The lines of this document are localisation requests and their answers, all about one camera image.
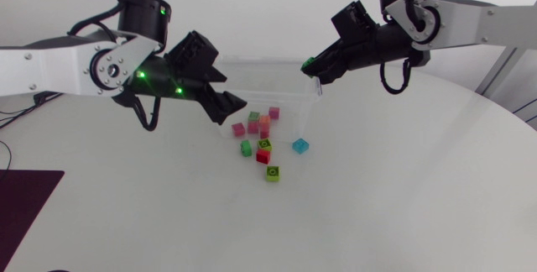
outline clear plastic box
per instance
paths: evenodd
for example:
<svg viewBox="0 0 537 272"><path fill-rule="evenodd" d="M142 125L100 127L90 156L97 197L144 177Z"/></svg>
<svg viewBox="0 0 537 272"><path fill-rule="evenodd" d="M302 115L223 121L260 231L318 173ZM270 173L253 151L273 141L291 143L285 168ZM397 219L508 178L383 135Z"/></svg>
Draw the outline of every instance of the clear plastic box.
<svg viewBox="0 0 537 272"><path fill-rule="evenodd" d="M279 119L271 120L269 138L280 142L301 138L311 106L322 95L319 79L304 75L301 66L298 60L271 58L223 57L217 60L215 67L227 76L227 81L213 83L215 90L228 91L248 102L219 126L222 136L235 138L232 125L243 123L247 127L250 112L268 115L270 107L279 107ZM259 139L259 134L247 132L236 139Z"/></svg>

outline cube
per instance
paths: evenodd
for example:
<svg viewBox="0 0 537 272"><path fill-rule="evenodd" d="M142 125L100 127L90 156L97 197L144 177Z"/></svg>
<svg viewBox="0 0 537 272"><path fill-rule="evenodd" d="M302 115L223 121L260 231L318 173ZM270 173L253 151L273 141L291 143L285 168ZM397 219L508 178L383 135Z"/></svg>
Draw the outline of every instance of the cube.
<svg viewBox="0 0 537 272"><path fill-rule="evenodd" d="M260 139L268 139L269 138L269 135L270 135L270 130L266 129L266 130L261 130L259 132L259 138Z"/></svg>
<svg viewBox="0 0 537 272"><path fill-rule="evenodd" d="M270 116L271 119L278 120L279 119L279 107L269 108L268 115Z"/></svg>
<svg viewBox="0 0 537 272"><path fill-rule="evenodd" d="M264 126L270 126L270 116L261 116L261 118L259 118L259 125L261 125L261 127L264 125Z"/></svg>
<svg viewBox="0 0 537 272"><path fill-rule="evenodd" d="M267 166L267 181L279 181L279 167Z"/></svg>
<svg viewBox="0 0 537 272"><path fill-rule="evenodd" d="M248 121L248 133L258 133L259 123L258 121Z"/></svg>
<svg viewBox="0 0 537 272"><path fill-rule="evenodd" d="M304 141L303 139L297 139L293 143L293 149L299 154L303 154L309 148L310 144L308 144L308 142Z"/></svg>
<svg viewBox="0 0 537 272"><path fill-rule="evenodd" d="M259 115L260 115L259 112L250 112L250 115L248 116L248 121L249 122L259 121Z"/></svg>
<svg viewBox="0 0 537 272"><path fill-rule="evenodd" d="M252 146L250 145L250 141L244 140L241 142L241 152L245 157L252 156Z"/></svg>
<svg viewBox="0 0 537 272"><path fill-rule="evenodd" d="M269 139L260 139L258 141L258 149L264 149L268 151L272 151L272 144L270 143Z"/></svg>
<svg viewBox="0 0 537 272"><path fill-rule="evenodd" d="M268 124L268 123L260 123L259 124L259 130L260 131L269 131L270 130L270 124Z"/></svg>
<svg viewBox="0 0 537 272"><path fill-rule="evenodd" d="M246 133L246 129L244 128L244 125L242 123L237 123L232 125L233 134L235 134L235 137L240 137Z"/></svg>
<svg viewBox="0 0 537 272"><path fill-rule="evenodd" d="M256 161L268 165L270 161L270 151L264 149L258 149L256 153Z"/></svg>

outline white table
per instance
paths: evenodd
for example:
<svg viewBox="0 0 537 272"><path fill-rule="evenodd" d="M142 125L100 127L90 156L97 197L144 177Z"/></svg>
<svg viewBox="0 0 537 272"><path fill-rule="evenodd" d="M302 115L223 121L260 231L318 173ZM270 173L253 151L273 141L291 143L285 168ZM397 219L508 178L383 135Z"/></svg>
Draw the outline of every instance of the white table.
<svg viewBox="0 0 537 272"><path fill-rule="evenodd" d="M310 150L275 144L280 183L194 102L164 101L153 133L110 99L17 121L12 167L66 173L8 271L535 271L532 128L416 71L400 96L377 67L324 92Z"/></svg>

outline lime green block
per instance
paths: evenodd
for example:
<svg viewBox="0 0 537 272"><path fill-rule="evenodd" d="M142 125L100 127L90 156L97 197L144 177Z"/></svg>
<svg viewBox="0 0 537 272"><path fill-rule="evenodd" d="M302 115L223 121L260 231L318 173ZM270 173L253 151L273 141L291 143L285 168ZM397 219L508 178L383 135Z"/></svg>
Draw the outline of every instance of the lime green block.
<svg viewBox="0 0 537 272"><path fill-rule="evenodd" d="M258 148L263 150L272 151L272 144L269 139L262 139L258 141Z"/></svg>
<svg viewBox="0 0 537 272"><path fill-rule="evenodd" d="M279 181L278 166L267 166L267 181Z"/></svg>
<svg viewBox="0 0 537 272"><path fill-rule="evenodd" d="M241 142L241 152L243 156L252 156L252 146L250 141L244 140Z"/></svg>
<svg viewBox="0 0 537 272"><path fill-rule="evenodd" d="M250 115L248 116L248 121L249 122L259 121L259 115L260 115L259 112L250 112Z"/></svg>

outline robotic arm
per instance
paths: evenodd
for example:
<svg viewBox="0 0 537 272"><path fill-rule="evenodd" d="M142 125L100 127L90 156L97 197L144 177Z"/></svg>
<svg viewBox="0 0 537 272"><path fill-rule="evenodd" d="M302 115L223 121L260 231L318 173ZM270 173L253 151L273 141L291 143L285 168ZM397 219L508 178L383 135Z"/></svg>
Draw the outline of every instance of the robotic arm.
<svg viewBox="0 0 537 272"><path fill-rule="evenodd" d="M118 30L101 21L120 13ZM27 92L59 92L112 97L132 107L143 127L156 128L161 97L198 101L211 120L246 106L229 92L217 93L210 83L227 78L212 66L218 51L193 31L164 57L171 7L163 0L118 0L105 13L76 24L67 36L22 47L0 47L0 96ZM100 30L85 37L76 34L87 25ZM136 95L155 97L152 120Z"/></svg>
<svg viewBox="0 0 537 272"><path fill-rule="evenodd" d="M392 94L409 84L412 67L423 66L430 50L473 44L537 49L537 8L497 7L472 0L380 0L385 25L364 6L351 3L332 18L340 39L302 66L306 75L332 83L347 70L380 65L381 82ZM384 63L405 59L404 83L393 89Z"/></svg>

